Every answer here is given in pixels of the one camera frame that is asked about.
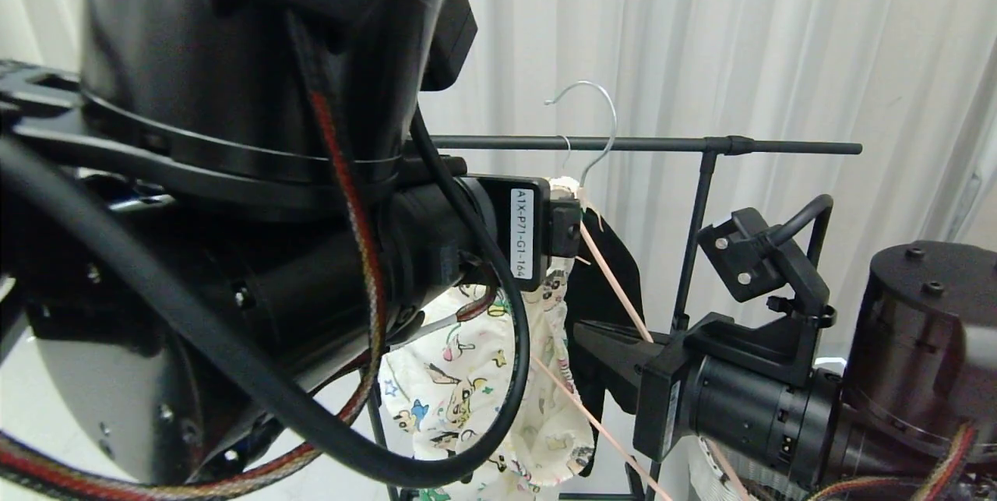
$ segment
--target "label sticker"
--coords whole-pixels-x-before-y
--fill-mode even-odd
[[[509,266],[517,280],[534,278],[534,191],[516,188],[509,203]]]
[[[672,384],[672,393],[668,398],[668,418],[665,419],[665,443],[664,452],[667,454],[672,449],[672,438],[675,435],[675,416],[679,409],[679,391],[682,390],[682,381],[676,380]]]

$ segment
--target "silver screw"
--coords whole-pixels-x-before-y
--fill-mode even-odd
[[[166,404],[161,404],[160,419],[163,419],[166,423],[172,422],[172,420],[174,420],[174,409],[170,408],[170,406]]]
[[[86,278],[88,278],[88,280],[90,280],[92,284],[99,284],[100,270],[97,269],[97,266],[95,266],[95,264],[92,263],[86,264]]]

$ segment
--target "hook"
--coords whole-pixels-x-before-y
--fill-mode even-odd
[[[599,153],[599,156],[595,157],[595,160],[588,163],[588,166],[586,166],[584,170],[581,171],[581,179],[578,181],[578,186],[580,186],[580,188],[583,188],[585,186],[585,178],[588,177],[588,171],[591,170],[591,168],[595,166],[595,164],[598,164],[598,161],[602,160],[603,157],[606,156],[606,154],[609,154],[609,150],[612,149],[613,143],[616,142],[616,131],[619,127],[619,122],[617,122],[616,106],[615,104],[613,104],[612,96],[609,96],[609,92],[605,88],[602,88],[602,85],[599,85],[599,83],[587,81],[587,79],[581,79],[580,81],[570,83],[568,86],[564,88],[564,90],[560,90],[558,96],[553,97],[553,100],[545,100],[544,106],[551,106],[551,104],[558,103],[558,100],[562,99],[562,96],[568,93],[575,86],[581,86],[581,85],[591,86],[592,88],[599,90],[599,92],[602,92],[602,97],[605,97],[606,103],[609,104],[609,111],[612,111],[613,114],[613,129],[611,132],[609,132],[609,141],[606,142],[606,147],[602,149],[602,152]]]
[[[564,161],[562,162],[562,171],[564,171],[564,168],[567,168],[567,159],[571,157],[571,139],[563,135],[558,135],[558,136],[564,139],[564,143],[567,145],[567,154],[564,156]]]

